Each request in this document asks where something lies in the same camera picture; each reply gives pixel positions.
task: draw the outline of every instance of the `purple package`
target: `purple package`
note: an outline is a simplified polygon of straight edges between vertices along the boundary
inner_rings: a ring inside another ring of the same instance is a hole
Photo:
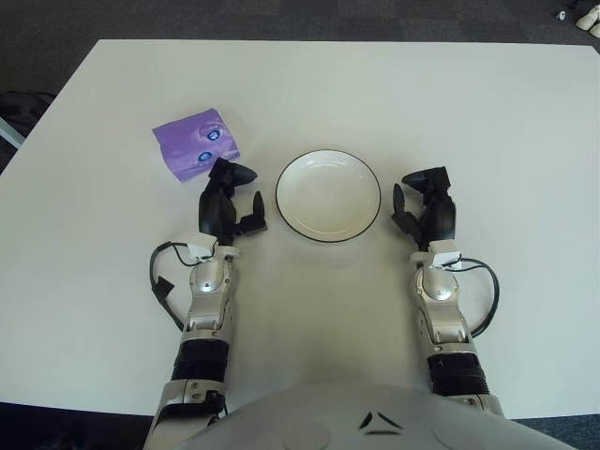
[[[181,182],[208,171],[219,157],[240,156],[231,132],[212,108],[154,128],[152,132],[165,164]]]

